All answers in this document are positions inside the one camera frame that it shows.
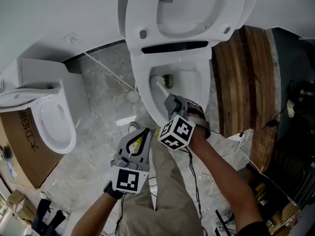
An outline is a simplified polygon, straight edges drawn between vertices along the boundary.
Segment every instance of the wrist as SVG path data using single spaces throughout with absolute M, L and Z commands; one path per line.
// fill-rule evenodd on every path
M 121 199 L 124 195 L 121 191 L 114 191 L 112 187 L 112 181 L 109 181 L 107 185 L 104 187 L 104 193 L 107 193 L 109 196 L 113 197 L 114 199 Z

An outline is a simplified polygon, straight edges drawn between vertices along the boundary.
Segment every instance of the marble floor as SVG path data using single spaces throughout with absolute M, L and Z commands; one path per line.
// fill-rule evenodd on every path
M 134 85 L 129 51 L 125 43 L 94 52 L 92 56 L 112 69 L 126 82 Z M 111 178 L 110 161 L 119 140 L 127 132 L 128 123 L 134 120 L 141 126 L 151 129 L 155 129 L 156 124 L 147 113 L 141 100 L 135 104 L 128 102 L 126 99 L 128 88 L 121 85 L 115 77 L 87 56 L 72 61 L 66 66 L 70 72 L 82 73 L 92 116 L 78 131 L 75 150 L 65 155 L 40 190 L 18 189 L 23 191 L 35 205 L 40 200 L 39 192 L 44 191 L 54 203 L 55 210 L 64 209 L 74 212 L 88 209 L 102 194 L 103 187 Z M 212 70 L 211 92 L 206 116 L 210 121 L 211 130 L 218 132 L 218 103 Z M 237 141 L 225 139 L 215 133 L 212 133 L 208 141 L 221 156 L 235 151 L 239 145 Z M 252 132 L 242 146 L 242 150 L 247 155 L 249 155 L 251 144 Z M 196 201 L 195 183 L 189 169 L 188 155 L 175 152 L 173 156 L 183 174 L 189 194 Z M 225 159 L 236 170 L 243 168 L 248 162 L 239 150 Z M 197 174 L 202 206 L 202 224 L 207 229 L 208 234 L 212 236 L 214 235 L 213 222 L 216 218 L 215 210 L 224 210 L 228 204 L 216 185 L 211 183 L 209 177 L 201 174 L 203 163 L 194 157 L 193 164 Z M 206 168 L 203 169 L 202 173 L 209 175 Z M 154 171 L 150 172 L 150 176 L 154 176 Z M 111 216 L 113 221 L 117 220 L 118 213 L 119 208 L 117 206 Z M 65 225 L 64 222 L 58 228 L 59 233 L 63 233 Z

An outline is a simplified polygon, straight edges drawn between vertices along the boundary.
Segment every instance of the khaki pants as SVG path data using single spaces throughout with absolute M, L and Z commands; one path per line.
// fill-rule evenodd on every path
M 197 209 L 175 160 L 155 138 L 151 149 L 157 177 L 156 210 L 147 179 L 139 194 L 126 194 L 117 235 L 203 236 Z

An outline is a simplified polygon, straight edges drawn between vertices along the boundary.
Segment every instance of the toilet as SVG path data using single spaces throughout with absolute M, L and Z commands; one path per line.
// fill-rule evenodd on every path
M 59 154 L 74 149 L 76 129 L 90 116 L 82 76 L 45 60 L 17 59 L 0 75 L 0 113 L 26 108 L 44 143 Z
M 136 86 L 151 117 L 168 122 L 165 94 L 153 75 L 172 75 L 170 93 L 199 104 L 210 94 L 212 47 L 227 41 L 256 0 L 118 0 L 118 23 L 130 51 Z

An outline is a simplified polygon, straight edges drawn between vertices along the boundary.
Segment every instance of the wooden board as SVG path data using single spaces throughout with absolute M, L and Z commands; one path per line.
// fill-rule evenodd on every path
M 214 47 L 212 59 L 217 87 L 220 133 L 230 137 L 250 127 L 250 93 L 241 37 Z
M 255 100 L 251 104 L 251 115 L 255 113 L 255 119 L 252 119 L 251 127 L 261 129 L 275 115 L 275 81 L 271 52 L 264 30 L 248 26 L 242 30 L 245 31 L 246 38 L 243 41 L 247 41 L 245 45 L 249 49 L 245 56 L 246 63 L 251 64 L 248 76 L 253 76 L 255 88 L 255 93 L 252 93 L 255 94 Z
M 254 130 L 251 161 L 261 172 L 265 172 L 270 164 L 277 131 L 277 127 L 265 127 L 263 129 Z

